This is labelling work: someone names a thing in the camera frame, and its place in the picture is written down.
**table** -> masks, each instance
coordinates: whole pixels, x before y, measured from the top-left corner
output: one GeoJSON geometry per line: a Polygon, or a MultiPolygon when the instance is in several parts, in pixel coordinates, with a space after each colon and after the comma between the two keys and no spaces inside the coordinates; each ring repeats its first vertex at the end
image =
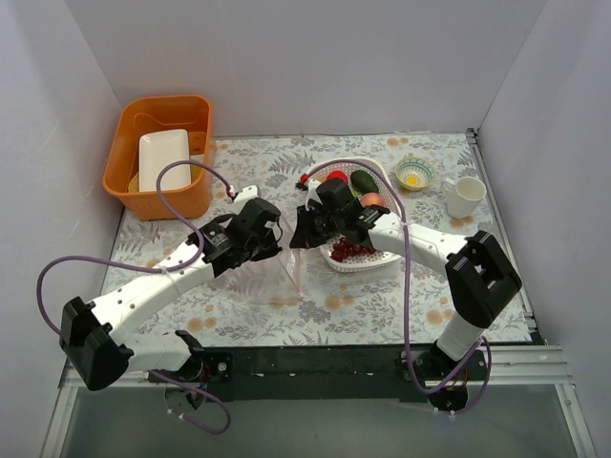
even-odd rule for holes
{"type": "MultiPolygon", "coordinates": [[[[310,165],[341,156],[369,156],[389,173],[403,156],[430,161],[437,177],[432,186],[412,193],[401,189],[410,221],[453,234],[482,229],[502,243],[490,201],[472,217],[458,220],[446,213],[440,189],[444,177],[477,177],[474,156],[462,134],[298,136],[223,139],[217,142],[215,167],[236,189],[249,184],[280,208],[294,223],[295,207],[304,195],[294,187],[310,165]]],[[[200,226],[228,211],[222,185],[213,184],[210,209],[195,221],[200,226]]],[[[113,260],[155,265],[184,241],[188,229],[178,221],[146,222],[126,211],[113,260]]],[[[332,270],[317,250],[303,256],[303,296],[281,291],[268,303],[253,303],[245,294],[202,285],[169,304],[142,325],[142,334],[187,329],[204,346],[399,344],[403,341],[403,269],[400,260],[367,276],[332,270]]],[[[137,274],[110,268],[104,292],[119,288],[137,274]]],[[[412,265],[411,340],[432,343],[453,315],[452,296],[445,279],[432,270],[412,265]]],[[[485,333],[493,342],[530,342],[520,296],[506,307],[485,333]]]]}

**white wall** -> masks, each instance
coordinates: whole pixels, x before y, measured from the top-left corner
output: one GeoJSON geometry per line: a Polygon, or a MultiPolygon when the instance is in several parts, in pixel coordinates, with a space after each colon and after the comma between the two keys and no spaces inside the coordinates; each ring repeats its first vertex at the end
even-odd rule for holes
{"type": "Polygon", "coordinates": [[[464,132],[545,0],[66,0],[122,104],[195,92],[221,135],[464,132]]]}
{"type": "MultiPolygon", "coordinates": [[[[0,455],[40,453],[64,363],[34,286],[59,255],[108,256],[119,207],[100,174],[119,104],[61,0],[0,2],[0,455]]],[[[53,319],[99,292],[103,269],[59,267],[53,319]]]]}
{"type": "Polygon", "coordinates": [[[481,128],[537,322],[611,455],[611,4],[548,0],[481,128]]]}

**ceramic bowl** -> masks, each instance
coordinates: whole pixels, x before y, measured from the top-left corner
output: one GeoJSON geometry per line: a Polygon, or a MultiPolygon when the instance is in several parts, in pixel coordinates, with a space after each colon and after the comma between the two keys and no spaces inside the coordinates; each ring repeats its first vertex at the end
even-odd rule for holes
{"type": "Polygon", "coordinates": [[[420,191],[432,183],[435,169],[422,157],[405,156],[394,166],[394,174],[404,188],[420,191]]]}

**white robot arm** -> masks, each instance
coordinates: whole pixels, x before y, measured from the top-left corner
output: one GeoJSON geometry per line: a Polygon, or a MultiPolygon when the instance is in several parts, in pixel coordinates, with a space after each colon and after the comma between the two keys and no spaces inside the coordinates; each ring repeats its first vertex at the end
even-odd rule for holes
{"type": "MultiPolygon", "coordinates": [[[[317,198],[310,201],[309,208],[298,208],[297,228],[290,246],[312,248],[339,232],[378,251],[405,255],[399,217],[382,207],[361,207],[349,188],[336,181],[341,182],[330,180],[318,186],[317,198]]],[[[179,271],[139,276],[87,303],[75,298],[64,306],[60,345],[89,389],[102,389],[129,371],[163,369],[184,382],[198,378],[204,350],[186,331],[163,336],[135,332],[190,289],[246,261],[267,259],[281,251],[273,233],[280,211],[259,198],[256,187],[243,189],[232,207],[233,214],[213,219],[200,228],[205,240],[201,259],[179,271]]],[[[496,249],[494,238],[486,233],[465,240],[464,236],[412,224],[410,234],[412,260],[446,275],[450,281],[457,313],[435,345],[444,357],[457,362],[521,282],[516,274],[513,276],[515,271],[500,248],[496,249]],[[488,272],[484,280],[485,275],[474,268],[475,263],[482,262],[487,265],[484,274],[488,272]]],[[[197,250],[197,238],[192,234],[158,267],[182,264],[197,250]]]]}

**fruit basket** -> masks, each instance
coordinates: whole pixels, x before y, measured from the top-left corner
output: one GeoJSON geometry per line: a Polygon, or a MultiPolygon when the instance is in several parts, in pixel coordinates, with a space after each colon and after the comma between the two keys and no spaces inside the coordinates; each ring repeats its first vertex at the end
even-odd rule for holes
{"type": "MultiPolygon", "coordinates": [[[[341,158],[350,159],[350,160],[360,160],[361,162],[366,163],[369,167],[372,167],[376,172],[382,175],[382,177],[384,177],[384,179],[388,183],[390,183],[389,176],[387,175],[384,168],[378,161],[374,159],[370,159],[368,157],[361,157],[361,156],[341,157],[341,158]]],[[[324,162],[319,162],[317,164],[314,164],[310,168],[310,170],[313,170],[314,168],[319,167],[319,166],[324,166],[328,162],[329,161],[324,161],[324,162]]],[[[375,184],[379,188],[378,194],[382,196],[382,198],[386,202],[387,208],[389,208],[392,212],[396,214],[399,213],[399,207],[394,197],[389,192],[389,190],[387,189],[386,185],[382,182],[382,180],[378,178],[376,175],[372,174],[368,169],[366,169],[365,167],[361,167],[358,164],[351,164],[351,163],[330,164],[327,167],[323,167],[321,170],[316,172],[310,178],[323,182],[327,179],[327,176],[335,170],[341,170],[342,172],[344,172],[344,174],[346,174],[347,177],[350,177],[350,174],[352,174],[352,172],[356,170],[364,170],[365,172],[370,174],[373,180],[375,181],[375,184]]],[[[376,267],[382,267],[383,265],[387,265],[391,262],[395,262],[396,260],[399,260],[401,258],[399,255],[395,255],[393,253],[375,252],[372,254],[364,253],[364,254],[351,256],[343,260],[342,262],[338,262],[337,260],[333,260],[331,258],[331,253],[333,252],[333,245],[336,243],[339,243],[340,238],[341,238],[340,236],[337,236],[336,238],[331,239],[328,243],[325,243],[324,245],[320,247],[321,253],[323,254],[323,258],[325,258],[328,264],[333,269],[337,270],[338,272],[347,272],[347,273],[364,272],[366,270],[375,269],[376,267]]]]}

